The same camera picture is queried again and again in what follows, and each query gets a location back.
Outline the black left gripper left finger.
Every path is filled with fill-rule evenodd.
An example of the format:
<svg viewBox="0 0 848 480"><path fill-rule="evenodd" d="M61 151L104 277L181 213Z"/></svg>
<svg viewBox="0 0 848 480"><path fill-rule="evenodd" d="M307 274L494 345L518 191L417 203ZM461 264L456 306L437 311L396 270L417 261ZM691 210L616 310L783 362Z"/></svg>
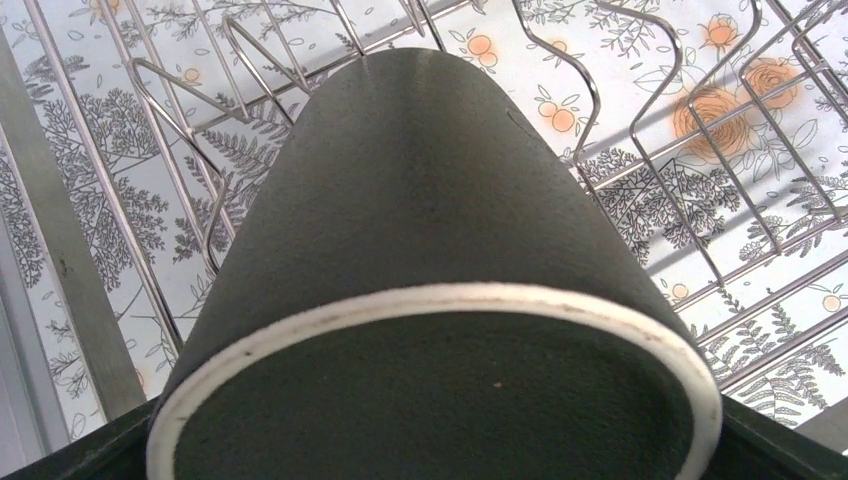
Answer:
<svg viewBox="0 0 848 480"><path fill-rule="evenodd" d="M157 398L3 480L145 480L145 449Z"/></svg>

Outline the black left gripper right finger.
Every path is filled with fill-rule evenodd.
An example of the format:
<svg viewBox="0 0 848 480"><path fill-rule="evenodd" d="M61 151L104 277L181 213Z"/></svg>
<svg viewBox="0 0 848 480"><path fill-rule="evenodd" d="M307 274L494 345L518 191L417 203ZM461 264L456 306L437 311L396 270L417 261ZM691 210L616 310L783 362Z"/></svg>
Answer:
<svg viewBox="0 0 848 480"><path fill-rule="evenodd" d="M704 480L845 480L847 458L727 396Z"/></svg>

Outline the black mug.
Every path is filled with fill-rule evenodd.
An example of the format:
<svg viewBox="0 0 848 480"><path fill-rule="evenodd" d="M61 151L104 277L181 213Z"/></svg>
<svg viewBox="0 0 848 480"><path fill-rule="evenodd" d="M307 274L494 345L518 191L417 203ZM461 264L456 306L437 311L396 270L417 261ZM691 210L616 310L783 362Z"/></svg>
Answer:
<svg viewBox="0 0 848 480"><path fill-rule="evenodd" d="M310 97L160 397L151 479L698 479L722 397L509 96L385 50Z"/></svg>

